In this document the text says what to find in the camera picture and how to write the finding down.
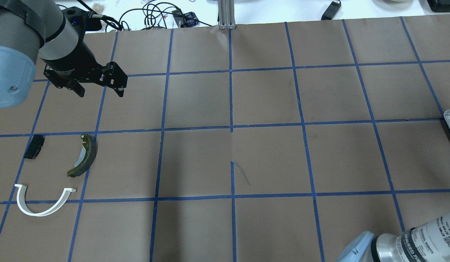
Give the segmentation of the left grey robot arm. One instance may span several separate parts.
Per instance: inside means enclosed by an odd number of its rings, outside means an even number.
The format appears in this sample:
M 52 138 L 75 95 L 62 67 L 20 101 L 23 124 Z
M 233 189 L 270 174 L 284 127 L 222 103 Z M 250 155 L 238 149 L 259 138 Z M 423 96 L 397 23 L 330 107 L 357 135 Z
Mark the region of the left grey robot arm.
M 45 63 L 44 77 L 56 88 L 83 97 L 82 83 L 94 83 L 123 97 L 127 74 L 113 61 L 98 63 L 84 42 L 86 32 L 100 30 L 102 22 L 122 28 L 89 7 L 60 9 L 52 0 L 0 0 L 0 108 L 27 99 L 38 59 Z

